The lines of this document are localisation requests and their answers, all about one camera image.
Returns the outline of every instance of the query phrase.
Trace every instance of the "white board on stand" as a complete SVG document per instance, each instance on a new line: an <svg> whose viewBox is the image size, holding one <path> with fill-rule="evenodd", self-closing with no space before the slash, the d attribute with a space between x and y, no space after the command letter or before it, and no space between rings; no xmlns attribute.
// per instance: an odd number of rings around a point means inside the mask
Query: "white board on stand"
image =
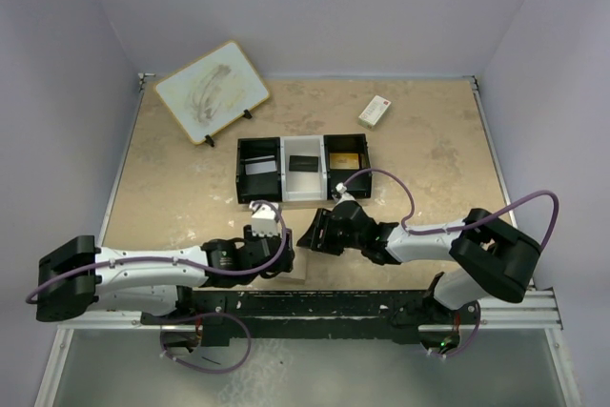
<svg viewBox="0 0 610 407"><path fill-rule="evenodd" d="M154 90L195 145L270 96L235 41L166 76Z"/></svg>

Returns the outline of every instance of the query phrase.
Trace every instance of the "gold card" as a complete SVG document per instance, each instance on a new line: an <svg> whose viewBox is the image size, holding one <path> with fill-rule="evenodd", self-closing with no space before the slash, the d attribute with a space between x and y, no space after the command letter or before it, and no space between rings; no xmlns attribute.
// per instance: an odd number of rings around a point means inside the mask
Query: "gold card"
<svg viewBox="0 0 610 407"><path fill-rule="evenodd" d="M358 153L330 153L330 168L357 171L360 169Z"/></svg>

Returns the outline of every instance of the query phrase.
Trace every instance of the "beige tabletop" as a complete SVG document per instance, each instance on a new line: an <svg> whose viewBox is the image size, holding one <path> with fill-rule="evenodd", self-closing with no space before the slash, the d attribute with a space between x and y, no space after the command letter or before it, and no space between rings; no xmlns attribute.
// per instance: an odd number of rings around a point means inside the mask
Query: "beige tabletop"
<svg viewBox="0 0 610 407"><path fill-rule="evenodd" d="M250 214L236 202L236 145L240 137L365 132L374 167L401 177L412 190L412 224L459 219L472 207L494 211L504 200L477 102L466 80L270 80L272 98L220 132L216 147L194 146L149 88L133 132L104 245L162 250L241 236ZM376 94L393 102L374 131L356 123ZM373 177L366 212L399 221L409 211L404 191L390 178ZM332 208L333 202L319 207ZM295 238L315 208L284 207ZM259 278L252 289L420 289L457 264L414 261L377 266L359 252L342 256L295 247L295 272Z"/></svg>

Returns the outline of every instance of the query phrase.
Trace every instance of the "white wall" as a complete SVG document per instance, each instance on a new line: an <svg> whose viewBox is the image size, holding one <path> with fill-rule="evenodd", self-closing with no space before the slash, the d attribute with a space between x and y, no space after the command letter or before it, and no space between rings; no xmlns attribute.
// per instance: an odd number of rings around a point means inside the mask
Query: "white wall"
<svg viewBox="0 0 610 407"><path fill-rule="evenodd" d="M522 0L102 0L141 71L234 38L266 75L466 75Z"/></svg>
<svg viewBox="0 0 610 407"><path fill-rule="evenodd" d="M24 298L41 256L98 233L136 78L98 0L0 0L2 405L33 405L55 326Z"/></svg>
<svg viewBox="0 0 610 407"><path fill-rule="evenodd" d="M481 79L513 198L559 194L554 237L536 282L556 289L580 386L610 398L610 0L525 0ZM518 212L540 237L548 205Z"/></svg>

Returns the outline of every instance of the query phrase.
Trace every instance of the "beige box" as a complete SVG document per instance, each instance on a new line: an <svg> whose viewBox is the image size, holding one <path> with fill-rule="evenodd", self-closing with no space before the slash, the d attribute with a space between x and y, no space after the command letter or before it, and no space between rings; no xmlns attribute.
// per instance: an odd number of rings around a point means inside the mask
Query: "beige box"
<svg viewBox="0 0 610 407"><path fill-rule="evenodd" d="M358 117L358 124L364 126L367 129L373 129L381 119L384 113L390 108L390 102L388 99L384 99L380 95L373 97L373 100L366 106L364 112Z"/></svg>

